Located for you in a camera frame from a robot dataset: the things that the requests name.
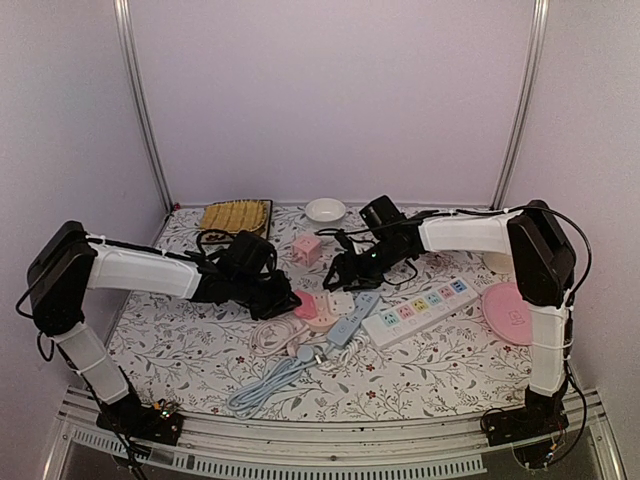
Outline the pink cube plug adapter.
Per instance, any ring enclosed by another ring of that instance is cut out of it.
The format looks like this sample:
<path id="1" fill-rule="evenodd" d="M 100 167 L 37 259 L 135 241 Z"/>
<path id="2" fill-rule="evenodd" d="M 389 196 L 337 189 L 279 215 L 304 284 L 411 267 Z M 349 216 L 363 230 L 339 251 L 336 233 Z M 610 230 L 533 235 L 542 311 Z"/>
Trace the pink cube plug adapter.
<path id="1" fill-rule="evenodd" d="M 296 263 L 311 267 L 321 256 L 321 241 L 313 235 L 301 235 L 292 243 L 292 255 Z"/>

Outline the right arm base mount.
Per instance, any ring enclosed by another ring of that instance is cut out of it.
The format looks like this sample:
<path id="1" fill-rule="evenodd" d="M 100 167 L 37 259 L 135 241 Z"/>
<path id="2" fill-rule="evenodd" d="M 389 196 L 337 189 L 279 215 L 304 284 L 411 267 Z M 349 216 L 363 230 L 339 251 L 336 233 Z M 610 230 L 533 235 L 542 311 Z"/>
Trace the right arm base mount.
<path id="1" fill-rule="evenodd" d="M 544 441 L 513 450 L 516 461 L 529 470 L 543 469 L 552 463 L 568 426 L 561 393 L 546 397 L 529 389 L 525 391 L 523 407 L 512 410 L 492 408 L 480 419 L 480 429 L 490 446 L 545 437 Z"/>

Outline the white long power strip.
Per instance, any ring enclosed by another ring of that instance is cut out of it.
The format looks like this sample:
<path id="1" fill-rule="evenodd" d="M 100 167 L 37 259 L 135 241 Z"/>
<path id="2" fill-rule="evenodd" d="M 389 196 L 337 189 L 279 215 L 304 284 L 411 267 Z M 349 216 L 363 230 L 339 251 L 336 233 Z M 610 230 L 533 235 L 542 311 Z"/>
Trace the white long power strip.
<path id="1" fill-rule="evenodd" d="M 365 318 L 361 327 L 376 348 L 384 349 L 438 324 L 479 298 L 470 283 L 456 277 Z"/>

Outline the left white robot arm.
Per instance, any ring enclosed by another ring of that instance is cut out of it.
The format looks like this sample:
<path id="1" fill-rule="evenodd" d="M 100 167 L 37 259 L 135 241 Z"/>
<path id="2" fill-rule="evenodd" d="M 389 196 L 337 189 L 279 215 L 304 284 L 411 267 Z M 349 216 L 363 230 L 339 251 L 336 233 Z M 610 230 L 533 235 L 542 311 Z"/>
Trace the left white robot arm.
<path id="1" fill-rule="evenodd" d="M 86 324 L 87 291 L 140 291 L 193 303 L 234 302 L 254 320 L 269 320 L 301 304 L 285 272 L 277 266 L 275 247 L 242 230 L 226 247 L 202 247 L 182 254 L 89 234 L 78 221 L 67 221 L 30 265 L 27 289 L 16 312 L 34 322 L 68 359 L 99 401 L 110 405 L 111 419 L 128 434 L 148 426 L 148 412 L 131 397 L 125 374 L 104 343 Z"/>

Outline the white plug adapter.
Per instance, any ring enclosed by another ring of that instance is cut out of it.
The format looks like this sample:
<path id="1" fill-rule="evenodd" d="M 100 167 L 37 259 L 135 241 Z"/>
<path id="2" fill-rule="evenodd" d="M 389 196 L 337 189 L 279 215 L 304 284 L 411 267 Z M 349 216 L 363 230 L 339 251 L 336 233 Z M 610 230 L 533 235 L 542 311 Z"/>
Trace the white plug adapter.
<path id="1" fill-rule="evenodd" d="M 354 297 L 350 292 L 330 292 L 327 299 L 329 310 L 333 316 L 346 316 L 355 309 Z"/>

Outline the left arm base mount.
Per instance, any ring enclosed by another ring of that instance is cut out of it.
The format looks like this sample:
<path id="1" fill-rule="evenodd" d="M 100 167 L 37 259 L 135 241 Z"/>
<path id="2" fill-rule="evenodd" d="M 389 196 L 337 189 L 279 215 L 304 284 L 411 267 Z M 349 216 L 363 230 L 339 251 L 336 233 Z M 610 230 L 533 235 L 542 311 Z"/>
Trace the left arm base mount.
<path id="1" fill-rule="evenodd" d="M 126 439 L 134 438 L 176 446 L 182 433 L 184 416 L 165 407 L 146 406 L 135 396 L 113 404 L 98 400 L 100 413 L 96 425 Z"/>

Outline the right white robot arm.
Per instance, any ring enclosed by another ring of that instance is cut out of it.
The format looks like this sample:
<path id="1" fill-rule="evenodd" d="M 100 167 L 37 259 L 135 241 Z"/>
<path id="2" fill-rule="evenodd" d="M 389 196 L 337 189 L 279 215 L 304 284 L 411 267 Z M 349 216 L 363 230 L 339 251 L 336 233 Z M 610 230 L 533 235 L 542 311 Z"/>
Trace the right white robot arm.
<path id="1" fill-rule="evenodd" d="M 575 275 L 576 252 L 562 226 L 576 224 L 542 200 L 499 211 L 425 210 L 408 217 L 383 195 L 360 211 L 375 242 L 357 252 L 353 232 L 323 228 L 343 251 L 324 279 L 330 291 L 379 287 L 394 265 L 441 251 L 505 255 L 532 318 L 532 367 L 528 391 L 539 396 L 517 415 L 517 427 L 537 436 L 556 417 L 555 396 L 568 380 L 572 308 L 585 279 Z"/>

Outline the pink square plug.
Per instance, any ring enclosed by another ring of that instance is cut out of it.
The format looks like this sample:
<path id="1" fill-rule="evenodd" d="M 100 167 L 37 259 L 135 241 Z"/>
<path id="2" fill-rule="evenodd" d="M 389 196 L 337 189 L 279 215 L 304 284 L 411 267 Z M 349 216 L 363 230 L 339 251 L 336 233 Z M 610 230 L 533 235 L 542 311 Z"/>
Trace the pink square plug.
<path id="1" fill-rule="evenodd" d="M 294 314 L 303 320 L 313 319 L 317 316 L 314 296 L 302 290 L 296 290 L 295 295 L 300 300 L 300 305 L 294 309 Z"/>

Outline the pink round power strip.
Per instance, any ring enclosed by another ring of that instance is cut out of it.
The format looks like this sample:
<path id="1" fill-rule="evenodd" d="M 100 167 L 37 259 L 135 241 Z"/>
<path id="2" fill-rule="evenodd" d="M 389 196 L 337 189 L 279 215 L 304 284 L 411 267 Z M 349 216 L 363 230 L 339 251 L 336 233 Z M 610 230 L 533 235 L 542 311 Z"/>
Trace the pink round power strip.
<path id="1" fill-rule="evenodd" d="M 313 319 L 300 319 L 305 326 L 313 333 L 327 333 L 339 320 L 340 317 L 333 316 L 328 306 L 328 294 L 330 292 L 313 293 L 317 309 L 317 316 Z"/>

